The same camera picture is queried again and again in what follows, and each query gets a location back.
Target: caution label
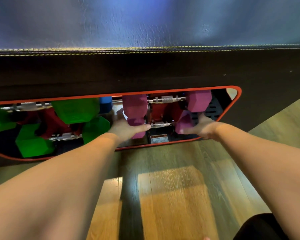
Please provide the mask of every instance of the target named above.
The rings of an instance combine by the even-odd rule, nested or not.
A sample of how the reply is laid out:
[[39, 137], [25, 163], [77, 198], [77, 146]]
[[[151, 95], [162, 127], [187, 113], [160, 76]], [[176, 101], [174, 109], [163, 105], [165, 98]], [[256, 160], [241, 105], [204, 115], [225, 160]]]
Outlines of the caution label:
[[150, 136], [150, 139], [151, 139], [151, 144], [169, 142], [167, 134]]

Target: finger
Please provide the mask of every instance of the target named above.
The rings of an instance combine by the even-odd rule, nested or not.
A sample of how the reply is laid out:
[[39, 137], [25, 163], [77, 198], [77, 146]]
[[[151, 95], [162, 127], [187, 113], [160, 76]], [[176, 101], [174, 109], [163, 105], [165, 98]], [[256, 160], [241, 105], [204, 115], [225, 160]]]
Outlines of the finger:
[[142, 124], [142, 125], [138, 125], [138, 126], [134, 126], [134, 133], [139, 133], [139, 132], [144, 132], [147, 131], [151, 128], [150, 124]]
[[117, 111], [117, 120], [121, 120], [124, 118], [124, 109], [121, 108]]
[[190, 128], [184, 128], [183, 130], [180, 131], [180, 133], [188, 135], [188, 134], [196, 134], [198, 133], [198, 125], [195, 127], [190, 127]]

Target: pink dumbbell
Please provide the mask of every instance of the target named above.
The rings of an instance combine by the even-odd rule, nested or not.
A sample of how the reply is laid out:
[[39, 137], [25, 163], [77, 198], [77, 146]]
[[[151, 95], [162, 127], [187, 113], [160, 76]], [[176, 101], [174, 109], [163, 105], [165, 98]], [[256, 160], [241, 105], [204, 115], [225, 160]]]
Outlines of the pink dumbbell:
[[186, 94], [186, 100], [189, 111], [204, 112], [212, 100], [211, 90], [189, 91]]
[[148, 110], [146, 94], [122, 96], [124, 114], [129, 119], [143, 118]]
[[181, 130], [190, 127], [193, 127], [190, 112], [184, 110], [179, 121], [175, 125], [175, 131], [178, 134], [183, 134], [181, 133]]
[[[139, 119], [127, 119], [127, 122], [131, 126], [138, 126], [138, 125], [143, 125], [145, 123], [144, 118], [139, 118]], [[136, 133], [132, 139], [138, 139], [138, 138], [143, 138], [145, 136], [146, 132], [140, 132]]]

